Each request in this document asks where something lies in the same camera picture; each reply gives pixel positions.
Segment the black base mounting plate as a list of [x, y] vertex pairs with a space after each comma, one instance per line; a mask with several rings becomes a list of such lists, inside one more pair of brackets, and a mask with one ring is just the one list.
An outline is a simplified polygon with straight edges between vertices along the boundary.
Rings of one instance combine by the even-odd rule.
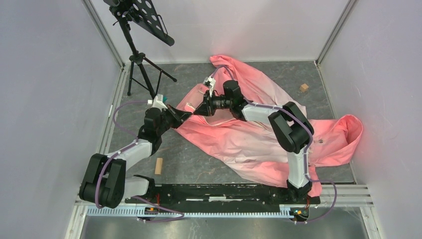
[[156, 184], [136, 199], [125, 196], [128, 204], [147, 200], [161, 212], [182, 213], [275, 213], [280, 205], [318, 204], [318, 196], [293, 198], [286, 188], [263, 184]]

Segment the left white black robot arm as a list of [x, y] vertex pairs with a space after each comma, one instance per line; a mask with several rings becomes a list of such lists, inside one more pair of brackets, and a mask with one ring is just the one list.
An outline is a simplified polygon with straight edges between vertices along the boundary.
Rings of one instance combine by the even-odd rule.
[[94, 203], [99, 209], [116, 208], [123, 199], [138, 196], [145, 203], [156, 198], [155, 180], [134, 175], [127, 177], [127, 169], [155, 154], [162, 143], [162, 135], [178, 128], [192, 116], [192, 112], [170, 105], [151, 107], [144, 116], [144, 124], [129, 145], [109, 154], [91, 156], [80, 189], [81, 200]]

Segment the small wooden cube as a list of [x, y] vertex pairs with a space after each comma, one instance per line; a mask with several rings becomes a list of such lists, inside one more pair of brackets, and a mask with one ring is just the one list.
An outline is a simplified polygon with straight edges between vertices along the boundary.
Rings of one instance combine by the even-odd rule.
[[309, 90], [309, 86], [308, 86], [308, 84], [302, 84], [302, 85], [300, 85], [299, 90], [300, 90], [302, 93], [307, 92], [307, 91]]

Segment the black perforated music stand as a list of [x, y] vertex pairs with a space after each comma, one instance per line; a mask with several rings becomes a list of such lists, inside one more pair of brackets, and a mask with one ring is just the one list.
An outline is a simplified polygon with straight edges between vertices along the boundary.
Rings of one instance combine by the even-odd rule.
[[[146, 57], [143, 52], [139, 52], [130, 34], [130, 22], [136, 23], [144, 30], [167, 44], [173, 46], [175, 40], [168, 34], [167, 28], [162, 20], [162, 16], [157, 13], [153, 2], [150, 0], [104, 0], [109, 6], [109, 11], [115, 17], [119, 24], [126, 42], [128, 43], [132, 55], [130, 60], [129, 85], [127, 95], [131, 95], [132, 83], [135, 82], [146, 89], [151, 98], [155, 98], [158, 94], [161, 83], [161, 76], [165, 75], [173, 82], [177, 79], [163, 70], [161, 67], [153, 63]], [[144, 62], [147, 62], [159, 71], [157, 85], [154, 87], [146, 73]]]

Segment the pink zip jacket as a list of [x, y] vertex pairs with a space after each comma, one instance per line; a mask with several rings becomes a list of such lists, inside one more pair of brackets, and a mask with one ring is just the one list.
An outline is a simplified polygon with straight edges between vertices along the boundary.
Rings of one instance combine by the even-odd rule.
[[[215, 89], [223, 93], [225, 81], [235, 78], [242, 93], [265, 105], [284, 105], [291, 96], [272, 79], [252, 66], [226, 55], [214, 55], [210, 62], [218, 69]], [[311, 197], [321, 194], [316, 168], [350, 162], [363, 133], [362, 122], [353, 115], [340, 119], [313, 119], [313, 143], [308, 150]], [[218, 110], [212, 117], [192, 116], [177, 132], [213, 156], [240, 177], [275, 187], [287, 187], [287, 152], [278, 144], [269, 125], [235, 119], [229, 110]]]

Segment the long wooden block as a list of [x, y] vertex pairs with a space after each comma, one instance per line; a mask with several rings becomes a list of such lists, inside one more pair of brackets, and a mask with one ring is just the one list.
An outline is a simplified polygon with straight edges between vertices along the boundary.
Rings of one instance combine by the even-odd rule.
[[156, 159], [156, 165], [155, 165], [155, 170], [154, 170], [155, 175], [161, 175], [162, 174], [163, 162], [164, 162], [164, 160], [161, 157]]

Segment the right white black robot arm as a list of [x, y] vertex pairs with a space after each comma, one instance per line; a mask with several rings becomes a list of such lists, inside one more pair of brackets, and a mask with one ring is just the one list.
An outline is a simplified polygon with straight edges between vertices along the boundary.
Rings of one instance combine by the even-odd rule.
[[299, 107], [293, 102], [287, 102], [283, 106], [253, 103], [243, 95], [236, 80], [224, 82], [223, 94], [220, 96], [214, 91], [214, 78], [208, 78], [203, 84], [207, 90], [194, 114], [209, 117], [217, 110], [228, 109], [237, 120], [270, 125], [277, 142], [287, 152], [288, 198], [293, 203], [302, 202], [312, 188], [308, 148], [313, 140], [314, 129]]

